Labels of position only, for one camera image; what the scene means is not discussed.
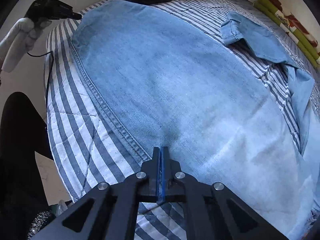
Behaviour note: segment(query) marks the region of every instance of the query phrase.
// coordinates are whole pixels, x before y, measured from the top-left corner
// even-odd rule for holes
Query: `gloved hand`
[[[11,72],[23,55],[33,49],[44,28],[51,23],[52,21],[47,19],[40,19],[36,25],[29,18],[18,20],[0,42],[1,70]]]

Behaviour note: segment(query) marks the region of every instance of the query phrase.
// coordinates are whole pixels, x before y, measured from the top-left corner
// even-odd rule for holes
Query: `black cable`
[[[48,75],[47,87],[46,87],[46,92],[45,92],[45,109],[46,110],[47,110],[47,107],[48,107],[49,82],[50,82],[50,77],[52,75],[52,68],[53,68],[53,62],[54,62],[53,51],[49,51],[49,52],[47,52],[47,53],[45,53],[43,55],[40,55],[40,56],[36,56],[36,55],[32,55],[32,54],[28,53],[28,55],[31,56],[31,57],[43,57],[43,56],[48,55],[48,54],[50,54],[52,60],[51,60],[50,67],[49,67],[49,75]]]

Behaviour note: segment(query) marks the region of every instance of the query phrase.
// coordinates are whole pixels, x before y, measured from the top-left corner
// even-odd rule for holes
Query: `black pants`
[[[33,219],[48,208],[35,151],[53,160],[45,122],[25,94],[13,93],[0,125],[1,239],[25,239]]]

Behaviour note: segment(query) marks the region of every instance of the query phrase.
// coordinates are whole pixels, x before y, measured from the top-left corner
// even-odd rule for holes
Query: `metal screw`
[[[224,185],[221,182],[216,182],[215,184],[213,184],[213,187],[216,190],[223,190],[224,189]]]
[[[136,174],[136,176],[137,176],[138,179],[143,179],[143,178],[145,178],[146,173],[143,172],[143,171],[139,171],[139,172]]]
[[[179,171],[179,172],[176,173],[176,178],[177,178],[177,179],[183,179],[185,176],[186,176],[186,175],[185,175],[183,172],[181,172],[181,171]]]
[[[100,182],[99,184],[98,184],[98,189],[100,189],[100,190],[104,190],[104,189],[106,189],[108,187],[108,183],[106,183],[106,182]]]
[[[38,230],[35,228],[31,228],[31,232],[35,235],[36,233],[38,233]]]

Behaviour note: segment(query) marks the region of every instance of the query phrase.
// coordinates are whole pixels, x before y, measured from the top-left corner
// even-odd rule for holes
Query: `bed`
[[[81,13],[84,15],[106,2],[108,0],[93,4]],[[286,33],[247,0],[173,0],[152,6],[193,25],[221,44],[220,26],[230,11],[268,28],[299,68],[315,79],[310,101],[314,112],[320,116],[318,73]],[[140,170],[139,163],[121,144],[92,103],[77,73],[70,47],[72,35],[80,22],[70,19],[61,22],[50,32],[46,42],[47,50],[53,51],[55,59],[47,106],[49,141],[59,175],[74,202],[101,181],[118,183]],[[288,79],[282,67],[255,57],[241,44],[228,46],[227,49],[272,95],[283,114],[293,145],[300,152],[299,127],[292,109]],[[48,69],[49,57],[45,62],[45,81]],[[310,212],[306,228],[316,216],[316,213]],[[186,239],[181,205],[141,203],[135,239]]]

